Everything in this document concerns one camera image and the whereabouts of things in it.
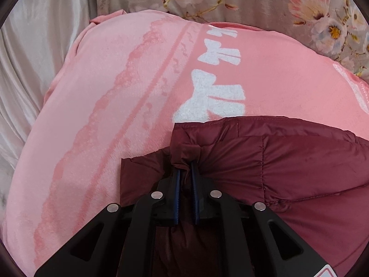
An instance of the white satin fabric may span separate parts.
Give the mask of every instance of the white satin fabric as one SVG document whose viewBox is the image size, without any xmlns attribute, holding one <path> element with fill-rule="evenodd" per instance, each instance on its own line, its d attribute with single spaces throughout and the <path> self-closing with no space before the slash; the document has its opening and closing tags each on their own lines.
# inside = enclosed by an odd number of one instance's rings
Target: white satin fabric
<svg viewBox="0 0 369 277">
<path fill-rule="evenodd" d="M 0 225 L 14 168 L 44 94 L 89 23 L 88 1 L 19 0 L 1 28 Z"/>
</svg>

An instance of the pink plush fabric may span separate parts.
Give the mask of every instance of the pink plush fabric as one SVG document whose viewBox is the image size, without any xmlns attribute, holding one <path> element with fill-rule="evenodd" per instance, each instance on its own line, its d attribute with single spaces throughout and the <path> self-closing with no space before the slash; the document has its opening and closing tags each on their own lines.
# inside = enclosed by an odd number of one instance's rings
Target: pink plush fabric
<svg viewBox="0 0 369 277">
<path fill-rule="evenodd" d="M 296 40 L 122 13 L 78 37 L 18 162 L 1 235 L 27 276 L 119 202 L 121 158 L 167 146 L 175 121 L 284 115 L 369 139 L 368 85 Z"/>
</svg>

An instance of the silver screw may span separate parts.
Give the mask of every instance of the silver screw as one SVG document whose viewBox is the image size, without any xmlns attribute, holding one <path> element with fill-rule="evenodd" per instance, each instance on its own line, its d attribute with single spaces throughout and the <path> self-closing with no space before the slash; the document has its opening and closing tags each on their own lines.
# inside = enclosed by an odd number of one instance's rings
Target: silver screw
<svg viewBox="0 0 369 277">
<path fill-rule="evenodd" d="M 106 209 L 108 212 L 116 212 L 119 209 L 119 206 L 117 204 L 110 204 Z"/>
<path fill-rule="evenodd" d="M 266 205 L 263 202 L 255 203 L 254 207 L 258 211 L 264 211 L 266 209 Z"/>
<path fill-rule="evenodd" d="M 162 192 L 153 192 L 153 193 L 151 194 L 151 197 L 152 197 L 153 199 L 161 199 L 161 198 L 163 198 L 163 193 L 162 193 Z"/>
<path fill-rule="evenodd" d="M 222 197 L 222 192 L 220 190 L 212 190 L 210 192 L 210 196 L 212 196 L 213 198 L 220 198 Z"/>
</svg>

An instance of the maroon jacket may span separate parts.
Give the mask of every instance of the maroon jacket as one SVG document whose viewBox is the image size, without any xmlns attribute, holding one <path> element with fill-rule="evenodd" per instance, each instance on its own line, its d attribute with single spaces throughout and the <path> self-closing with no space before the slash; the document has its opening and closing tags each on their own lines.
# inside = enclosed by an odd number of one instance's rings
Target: maroon jacket
<svg viewBox="0 0 369 277">
<path fill-rule="evenodd" d="M 339 277 L 368 244 L 369 142 L 349 131 L 285 117 L 175 124 L 170 147 L 122 160 L 121 205 L 193 160 L 219 190 L 266 203 Z M 180 224 L 157 230 L 153 276 L 218 276 L 217 238 L 192 226 L 187 180 L 181 195 Z"/>
</svg>

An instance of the label sticker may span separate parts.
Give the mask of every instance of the label sticker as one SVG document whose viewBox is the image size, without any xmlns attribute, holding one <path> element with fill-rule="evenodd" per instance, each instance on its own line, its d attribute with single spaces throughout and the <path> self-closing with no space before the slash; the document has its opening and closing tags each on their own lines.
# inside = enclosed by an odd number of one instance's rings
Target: label sticker
<svg viewBox="0 0 369 277">
<path fill-rule="evenodd" d="M 314 277 L 337 277 L 336 273 L 333 271 L 330 265 L 326 265 L 322 268 L 318 274 Z"/>
</svg>

